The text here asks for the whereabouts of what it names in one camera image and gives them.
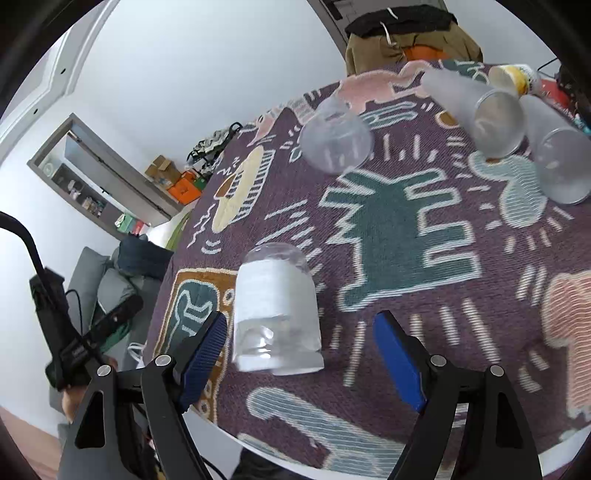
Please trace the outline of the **person left hand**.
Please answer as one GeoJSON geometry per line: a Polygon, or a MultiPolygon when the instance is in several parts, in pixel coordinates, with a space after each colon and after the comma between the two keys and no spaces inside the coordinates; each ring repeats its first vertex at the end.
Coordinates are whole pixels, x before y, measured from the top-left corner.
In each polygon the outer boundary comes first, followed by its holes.
{"type": "Polygon", "coordinates": [[[69,424],[75,420],[78,408],[80,407],[89,384],[69,386],[62,391],[61,407],[69,424]]]}

